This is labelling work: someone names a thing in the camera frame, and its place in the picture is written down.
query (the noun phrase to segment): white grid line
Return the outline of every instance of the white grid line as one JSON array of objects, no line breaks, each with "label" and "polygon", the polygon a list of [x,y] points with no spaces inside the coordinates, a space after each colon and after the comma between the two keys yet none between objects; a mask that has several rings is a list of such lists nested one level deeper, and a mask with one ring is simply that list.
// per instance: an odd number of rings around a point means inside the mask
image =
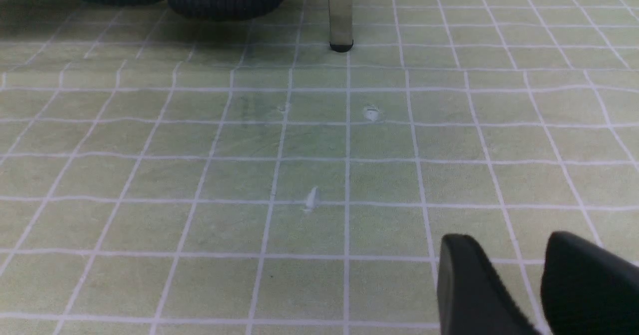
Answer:
[{"label": "white grid line", "polygon": [[[120,69],[118,70],[118,76],[116,78],[116,89],[119,85],[119,71],[121,71],[121,69],[125,66],[126,62],[123,62],[122,66],[120,67]],[[173,85],[176,84],[176,79],[177,79],[177,71],[178,68],[180,67],[181,63],[179,62],[175,68],[173,69]],[[98,116],[96,118],[99,118],[102,113],[106,110],[107,105],[109,103],[109,101],[111,99],[113,99],[114,95],[116,94],[116,91],[114,89],[113,93],[111,94],[110,98],[108,101],[105,102],[105,105],[103,106],[103,108],[100,110],[100,112],[98,113]],[[162,106],[162,110],[160,111],[160,114],[158,115],[158,120],[162,119],[162,116],[164,116],[164,112],[166,112],[166,108],[169,105],[169,102],[171,101],[171,96],[173,96],[173,91],[169,92],[169,94],[166,97],[166,101],[164,102],[164,105]],[[153,126],[153,129],[151,129],[151,132],[149,133],[146,142],[144,143],[144,148],[142,148],[142,151],[140,152],[140,155],[144,155],[144,153],[146,153],[147,149],[149,148],[150,144],[151,144],[151,139],[153,139],[153,135],[155,134],[155,130],[157,130],[158,126],[160,126],[159,121],[157,123],[155,123],[155,125]],[[102,228],[102,232],[100,233],[100,237],[98,238],[98,241],[95,244],[94,250],[100,250],[100,248],[102,247],[102,242],[104,241],[104,239],[107,237],[107,233],[109,231],[110,228],[110,224],[113,223],[113,220],[116,217],[116,214],[118,214],[118,209],[119,206],[121,205],[121,201],[122,199],[124,199],[126,192],[128,192],[129,187],[131,186],[131,183],[133,182],[133,178],[135,177],[135,174],[137,173],[137,169],[139,169],[139,166],[142,162],[142,158],[138,158],[135,161],[135,164],[133,166],[133,168],[131,169],[130,174],[128,175],[128,178],[126,179],[126,183],[122,189],[122,191],[119,194],[118,197],[118,201],[116,201],[111,214],[109,215],[109,219],[107,219],[107,222],[105,223],[104,227]],[[82,272],[82,276],[80,276],[80,280],[78,280],[77,285],[75,285],[75,288],[73,288],[73,293],[71,294],[71,297],[68,299],[68,302],[66,304],[66,307],[64,308],[64,312],[62,313],[63,315],[68,315],[71,312],[71,309],[73,308],[73,305],[75,303],[75,300],[77,299],[78,295],[80,294],[80,290],[82,290],[82,286],[84,285],[84,282],[86,281],[87,277],[89,276],[89,272],[91,271],[91,267],[93,267],[93,263],[95,262],[95,256],[91,256],[89,258],[89,260],[87,261],[85,267],[84,267],[84,271]],[[64,319],[58,321],[57,326],[55,326],[55,331],[53,333],[53,335],[58,335],[60,333],[60,331],[62,330],[62,326],[64,326]]]},{"label": "white grid line", "polygon": [[[464,79],[466,83],[466,89],[470,89],[470,82],[468,81],[468,73],[464,73]],[[495,185],[495,190],[497,192],[497,199],[499,201],[499,205],[502,208],[502,214],[504,214],[504,221],[506,224],[506,228],[508,230],[508,235],[513,244],[513,249],[515,251],[515,256],[520,265],[521,276],[523,278],[523,284],[526,289],[526,293],[528,294],[530,305],[532,306],[533,313],[535,315],[535,321],[538,327],[541,327],[545,324],[545,320],[541,315],[541,311],[539,309],[539,305],[537,303],[536,297],[534,296],[534,292],[532,291],[532,287],[530,285],[530,279],[528,276],[528,272],[526,271],[525,264],[523,262],[523,256],[521,255],[521,247],[517,240],[517,237],[514,232],[513,223],[511,222],[511,217],[508,213],[508,208],[506,207],[504,201],[504,194],[502,194],[502,189],[499,185],[499,181],[497,180],[497,174],[495,173],[495,169],[493,168],[493,164],[491,162],[490,153],[488,151],[488,146],[486,146],[486,139],[484,139],[484,133],[479,126],[479,121],[477,119],[477,114],[475,112],[475,106],[473,105],[472,95],[470,92],[467,94],[468,96],[468,106],[470,107],[470,111],[472,112],[473,121],[475,121],[477,133],[479,134],[479,140],[481,142],[482,148],[484,150],[484,157],[486,157],[486,161],[488,162],[488,171],[493,180],[493,185]]]},{"label": "white grid line", "polygon": [[621,64],[623,64],[625,67],[627,67],[628,69],[631,69],[632,67],[630,67],[630,65],[626,62],[626,60],[618,53],[618,51],[615,49],[614,46],[612,46],[612,44],[610,43],[610,41],[608,40],[608,37],[606,37],[606,35],[601,31],[601,29],[599,28],[599,26],[597,25],[597,23],[595,23],[593,21],[593,19],[591,18],[591,16],[588,14],[588,12],[586,12],[586,10],[584,9],[584,7],[582,7],[582,5],[577,2],[577,0],[572,0],[573,3],[575,3],[575,5],[581,9],[582,13],[584,14],[584,16],[586,17],[586,19],[588,19],[589,23],[593,26],[593,28],[595,28],[595,30],[597,30],[597,32],[601,35],[602,39],[604,42],[606,42],[606,45],[610,48],[610,50],[613,51],[613,53],[615,54],[615,56],[617,57],[617,59],[621,62]]},{"label": "white grid line", "polygon": [[[590,78],[590,76],[588,75],[587,72],[584,72],[584,76],[586,77],[586,80],[588,80],[588,83],[590,83],[591,86],[593,86],[594,83],[591,80],[591,78]],[[614,126],[612,126],[612,122],[610,121],[610,115],[608,113],[608,109],[607,109],[606,104],[604,103],[603,99],[601,98],[600,92],[595,87],[593,87],[593,92],[594,92],[595,96],[597,97],[597,101],[598,101],[598,103],[599,103],[599,105],[601,107],[601,112],[603,113],[604,119],[606,120],[607,128],[610,130],[612,135],[615,137],[615,140],[618,142],[619,146],[621,146],[621,149],[624,150],[624,153],[626,153],[626,156],[630,159],[630,162],[633,164],[635,169],[637,169],[637,171],[639,171],[639,164],[637,164],[637,160],[635,159],[635,157],[633,157],[633,154],[630,152],[628,147],[621,140],[621,137],[619,137],[619,134],[617,133],[617,131],[614,128]]]},{"label": "white grid line", "polygon": [[[524,79],[525,84],[528,85],[529,84],[529,80],[528,80],[528,74],[527,73],[524,73],[523,79]],[[532,102],[533,107],[535,108],[535,112],[537,113],[537,117],[539,118],[539,121],[541,121],[543,123],[544,122],[544,117],[541,114],[541,111],[539,110],[539,106],[537,105],[537,102],[535,101],[535,97],[532,95],[532,92],[529,92],[529,98],[530,98],[530,101]],[[561,167],[562,173],[564,174],[566,182],[568,183],[568,187],[570,188],[573,196],[577,200],[579,208],[582,211],[582,214],[584,215],[584,220],[586,221],[586,224],[588,224],[589,230],[593,233],[593,237],[594,237],[595,243],[598,246],[603,247],[603,243],[601,242],[601,238],[597,234],[597,229],[595,228],[595,226],[593,224],[593,221],[591,220],[591,218],[588,215],[588,212],[587,212],[587,210],[585,208],[584,201],[582,200],[582,197],[580,196],[579,192],[577,191],[577,187],[575,187],[575,183],[573,182],[573,179],[570,177],[568,169],[566,168],[566,163],[563,161],[561,153],[559,153],[559,148],[557,148],[557,144],[555,143],[555,140],[553,139],[552,134],[550,134],[550,130],[548,130],[548,128],[546,126],[544,127],[544,132],[546,133],[546,137],[548,138],[548,141],[550,141],[550,146],[552,146],[553,153],[555,153],[555,157],[557,158],[557,161],[559,161],[559,166]]]},{"label": "white grid line", "polygon": [[504,38],[504,35],[502,34],[502,30],[499,28],[499,25],[497,24],[497,19],[495,18],[495,15],[490,10],[490,7],[488,7],[488,2],[486,2],[486,0],[481,0],[481,1],[482,3],[484,3],[484,7],[486,8],[488,15],[490,16],[490,19],[492,19],[493,21],[493,26],[495,27],[495,30],[497,31],[497,34],[499,35],[499,39],[502,41],[502,48],[504,48],[504,50],[506,51],[506,54],[508,55],[508,59],[511,61],[513,68],[517,70],[518,69],[517,62],[515,61],[513,55],[508,50],[508,44],[506,43],[506,39]]},{"label": "white grid line", "polygon": [[249,308],[249,323],[246,326],[246,335],[251,335],[253,333],[253,325],[255,321],[255,313],[258,307],[258,298],[260,296],[260,285],[262,283],[262,274],[264,271],[264,262],[265,262],[265,254],[267,253],[267,248],[269,246],[269,230],[271,226],[271,219],[273,217],[273,209],[276,202],[276,195],[278,194],[278,177],[279,177],[279,169],[281,165],[281,158],[283,157],[284,152],[284,141],[286,136],[286,126],[288,121],[288,116],[290,113],[290,104],[291,98],[293,95],[293,80],[294,80],[294,68],[297,64],[297,58],[300,53],[299,43],[301,42],[302,37],[302,25],[304,24],[304,10],[302,10],[300,14],[299,25],[297,28],[297,35],[295,37],[295,53],[293,57],[293,63],[288,71],[288,88],[286,90],[286,102],[284,104],[283,111],[283,122],[282,122],[282,130],[280,133],[279,145],[278,145],[278,159],[276,160],[276,165],[273,173],[273,182],[271,185],[271,194],[269,198],[269,209],[267,210],[267,219],[264,226],[264,233],[262,235],[262,250],[260,251],[260,259],[258,260],[258,270],[255,276],[255,283],[253,287],[253,294],[251,295],[251,307]]},{"label": "white grid line", "polygon": [[546,23],[544,17],[542,17],[541,14],[539,14],[539,10],[535,6],[535,4],[532,2],[532,0],[526,0],[526,1],[530,5],[530,8],[532,9],[532,11],[535,12],[535,15],[539,19],[539,22],[541,23],[541,26],[543,26],[543,28],[546,29],[546,32],[550,36],[550,39],[553,41],[553,43],[555,44],[555,46],[557,47],[559,52],[561,53],[562,57],[564,57],[564,60],[566,61],[566,64],[568,64],[568,68],[575,69],[575,67],[573,66],[572,62],[570,62],[570,59],[566,55],[564,49],[559,45],[559,42],[557,42],[557,39],[555,38],[555,35],[552,33],[552,31],[550,31],[550,28],[549,28],[548,24]]},{"label": "white grid line", "polygon": [[[446,35],[448,35],[448,40],[449,40],[449,44],[450,44],[450,49],[452,49],[452,56],[455,59],[455,65],[457,66],[457,69],[461,69],[461,64],[459,64],[459,57],[457,57],[457,52],[455,51],[455,43],[452,41],[452,34],[450,34],[450,26],[448,24],[448,22],[446,21],[446,12],[443,10],[443,6],[441,5],[441,0],[437,0],[437,5],[440,9],[440,14],[441,14],[441,20],[443,21],[443,26],[446,29]],[[395,15],[395,23],[397,23],[397,30],[399,31],[399,22],[397,21],[397,16]]]}]

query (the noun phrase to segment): white speck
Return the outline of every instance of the white speck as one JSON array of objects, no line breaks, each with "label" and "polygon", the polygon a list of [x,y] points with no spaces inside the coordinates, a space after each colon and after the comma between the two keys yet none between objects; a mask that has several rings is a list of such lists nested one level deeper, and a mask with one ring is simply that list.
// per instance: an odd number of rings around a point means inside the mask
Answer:
[{"label": "white speck", "polygon": [[310,213],[315,209],[315,207],[320,202],[320,191],[317,187],[313,187],[311,192],[306,196],[306,208],[304,209],[305,213]]},{"label": "white speck", "polygon": [[379,109],[374,105],[367,105],[363,109],[363,116],[370,121],[378,121],[379,120]]}]

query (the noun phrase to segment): green grid mat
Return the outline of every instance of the green grid mat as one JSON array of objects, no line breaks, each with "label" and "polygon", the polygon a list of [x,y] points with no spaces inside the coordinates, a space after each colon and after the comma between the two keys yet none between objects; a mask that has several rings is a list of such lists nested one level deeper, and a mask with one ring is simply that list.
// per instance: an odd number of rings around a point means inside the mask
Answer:
[{"label": "green grid mat", "polygon": [[0,0],[0,329],[433,335],[456,232],[547,334],[552,231],[639,262],[639,0],[354,5]]}]

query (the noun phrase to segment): floor mat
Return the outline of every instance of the floor mat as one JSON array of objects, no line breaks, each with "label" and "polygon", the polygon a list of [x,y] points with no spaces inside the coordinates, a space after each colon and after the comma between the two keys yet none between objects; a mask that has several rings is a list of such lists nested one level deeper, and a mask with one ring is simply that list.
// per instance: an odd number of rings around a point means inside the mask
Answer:
[{"label": "floor mat", "polygon": [[639,262],[639,0],[354,2],[0,0],[0,329],[433,335],[468,233],[547,333],[552,231]]}]

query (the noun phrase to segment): metal leg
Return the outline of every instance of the metal leg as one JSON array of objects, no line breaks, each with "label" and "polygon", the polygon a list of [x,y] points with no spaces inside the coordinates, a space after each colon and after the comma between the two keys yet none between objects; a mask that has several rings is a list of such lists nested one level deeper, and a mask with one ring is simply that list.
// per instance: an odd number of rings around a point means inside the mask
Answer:
[{"label": "metal leg", "polygon": [[353,48],[353,0],[328,0],[330,47],[344,53]]}]

